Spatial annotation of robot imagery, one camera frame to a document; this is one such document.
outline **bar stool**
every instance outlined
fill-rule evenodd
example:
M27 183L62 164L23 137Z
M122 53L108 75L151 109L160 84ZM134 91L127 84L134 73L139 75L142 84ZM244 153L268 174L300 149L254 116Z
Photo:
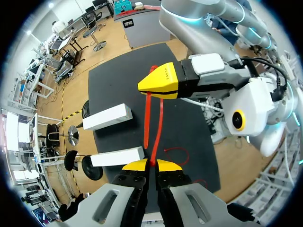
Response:
M46 128L46 147L50 148L54 146L54 144L60 144L59 136L67 137L69 143L73 146L76 146L79 142L79 131L76 126L72 125L71 127L69 127L67 135L64 135L62 133L59 133L58 126L56 124L48 124Z
M103 168L100 166L93 166L90 155L77 155L76 150L67 152L64 158L64 167L67 171L78 171L78 163L81 162L84 174L91 180L97 181L103 176ZM84 156L81 161L75 161L76 156Z

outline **white cable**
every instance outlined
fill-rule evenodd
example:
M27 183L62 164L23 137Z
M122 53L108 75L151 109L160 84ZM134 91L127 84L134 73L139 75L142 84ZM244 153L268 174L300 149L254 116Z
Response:
M216 110L216 111L219 111L219 112L223 112L223 109L214 107L214 106L212 106L212 105L207 105L207 104L204 104L204 103L196 102L196 101L191 100L191 99L189 99L189 98L181 98L181 99L182 99L183 101L188 102L188 103L191 103L191 104L195 104L195 105L203 106L203 107L208 108L208 109L213 109L213 110Z
M234 36L239 37L237 33L234 33L219 17L216 17L216 19Z
M221 101L217 100L216 98L208 97L208 99L206 101L207 105L213 106L215 103L221 103ZM224 115L223 112L216 113L216 111L214 109L210 109L210 112L212 112L212 114L217 116L217 117L223 117L223 115Z
M289 165L288 165L288 160L287 160L287 135L285 135L285 139L284 139L284 160L285 160L285 165L286 165L286 170L287 170L287 174L288 174L288 178L290 180L290 182L292 183L293 187L294 187L294 181L293 178L290 174L290 170L289 170Z

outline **red wire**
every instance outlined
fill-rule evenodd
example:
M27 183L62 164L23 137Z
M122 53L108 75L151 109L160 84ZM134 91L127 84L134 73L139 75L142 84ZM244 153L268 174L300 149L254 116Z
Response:
M204 179L197 179L197 180L195 180L193 183L197 183L197 182L199 182L199 181L203 181L203 182L205 183L205 188L206 188L206 189L208 188L208 184L207 184L206 180L204 180Z
M151 118L151 93L147 92L145 102L144 116L144 149L148 147L148 137L150 133L150 118Z
M162 131L162 123L163 123L163 99L160 99L160 116L159 116L159 126L155 144L153 145L152 154L150 164L151 166L156 166L156 156L157 156L157 149L160 141L161 131Z
M171 160L172 161L172 159L171 159L171 157L168 155L168 151L170 151L170 150L174 150L174 149L179 149L179 150L183 150L183 151L185 151L186 152L186 154L187 154L187 158L186 158L186 160L185 160L185 162L182 162L182 163L176 163L177 165L179 165L179 166L183 166L183 165L185 165L188 161L189 161L189 152L185 149L185 148L168 148L168 149L164 149L164 153L166 154L166 156L169 158L169 160Z

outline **metal rack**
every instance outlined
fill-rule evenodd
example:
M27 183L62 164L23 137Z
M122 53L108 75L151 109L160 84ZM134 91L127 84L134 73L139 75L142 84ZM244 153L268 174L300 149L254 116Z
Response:
M260 177L230 203L238 203L253 209L255 221L267 225L283 207L292 190L285 164L284 143ZM287 134L287 159L294 182L299 173L300 129Z

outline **person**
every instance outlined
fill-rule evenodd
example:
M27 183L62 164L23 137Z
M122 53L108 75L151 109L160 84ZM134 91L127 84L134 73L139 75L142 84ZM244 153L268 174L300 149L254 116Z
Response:
M65 23L63 21L54 21L52 25L52 32L59 35L60 38L64 38L68 35L69 31L65 28Z
M243 7L248 9L249 11L252 11L250 3L247 0L235 0L239 4L241 4ZM229 20L224 20L222 21L230 28L234 33L236 32L236 27L238 24L233 23ZM217 19L213 19L212 23L212 29L220 33L225 39L227 39L232 45L235 45L235 43L238 40L238 37L233 35L228 29L226 29Z

